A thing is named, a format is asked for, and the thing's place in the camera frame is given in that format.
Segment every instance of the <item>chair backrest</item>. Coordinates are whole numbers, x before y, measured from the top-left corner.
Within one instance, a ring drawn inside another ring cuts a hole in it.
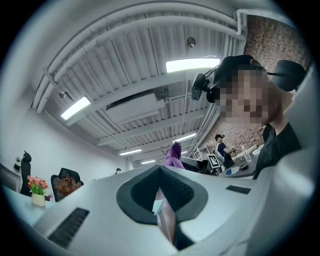
[[[30,195],[30,189],[28,188],[28,176],[31,174],[31,164],[25,159],[21,160],[21,178],[22,178],[22,187],[20,194]]]
[[[74,178],[75,182],[77,182],[77,183],[81,181],[81,180],[80,180],[80,175],[79,175],[79,173],[77,173],[76,171],[70,170],[70,169],[66,169],[66,168],[61,168],[58,177],[59,177],[59,178],[60,178],[60,177],[65,177],[65,176],[67,176],[67,175],[69,175],[69,177]]]
[[[64,196],[61,196],[58,194],[58,190],[56,188],[56,186],[58,185],[60,178],[58,175],[52,175],[51,176],[51,186],[52,186],[52,191],[53,191],[53,196],[54,196],[54,200],[56,202],[59,202],[61,199],[64,198]]]

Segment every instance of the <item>headset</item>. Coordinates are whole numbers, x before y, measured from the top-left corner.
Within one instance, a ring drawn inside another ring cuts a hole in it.
[[[249,66],[252,66],[254,70],[263,70],[262,66],[252,64],[249,64]],[[219,65],[210,69],[206,73],[196,74],[191,89],[191,99],[193,101],[198,101],[202,92],[207,93],[206,99],[210,103],[214,103],[219,99],[220,81],[213,84],[212,87],[208,86],[210,84],[209,77],[212,74],[215,75],[218,67]],[[276,62],[274,71],[275,72],[267,72],[267,74],[273,76],[271,80],[274,84],[286,92],[297,90],[307,73],[300,64],[284,59],[280,59]]]

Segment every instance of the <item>purple hoodie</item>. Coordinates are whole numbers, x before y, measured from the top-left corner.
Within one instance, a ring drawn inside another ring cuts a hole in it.
[[[186,169],[182,162],[180,161],[181,157],[181,145],[179,142],[175,141],[171,146],[170,150],[166,153],[164,165],[173,166],[180,169]]]

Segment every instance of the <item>fluorescent light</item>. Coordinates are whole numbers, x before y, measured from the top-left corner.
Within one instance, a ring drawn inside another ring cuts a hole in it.
[[[193,133],[193,134],[190,134],[190,135],[188,135],[188,136],[185,136],[185,137],[182,137],[182,138],[175,139],[173,142],[183,141],[183,140],[185,140],[185,139],[191,138],[191,137],[196,136],[196,135],[197,135],[196,133]]]
[[[150,160],[150,161],[146,161],[146,162],[142,162],[141,164],[144,165],[144,164],[150,164],[150,163],[154,163],[156,160]]]
[[[71,116],[73,116],[78,111],[82,110],[84,107],[88,106],[90,104],[90,101],[87,99],[87,97],[83,97],[79,99],[76,103],[74,103],[71,107],[69,107],[62,115],[61,117],[64,120],[69,119]]]
[[[219,58],[186,58],[167,61],[165,63],[166,71],[168,73],[180,71],[180,70],[191,70],[200,68],[214,68],[220,64]]]
[[[140,151],[141,151],[141,149],[137,149],[137,150],[121,153],[120,156],[125,156],[125,155],[128,155],[128,154],[133,154],[133,153],[140,152]]]

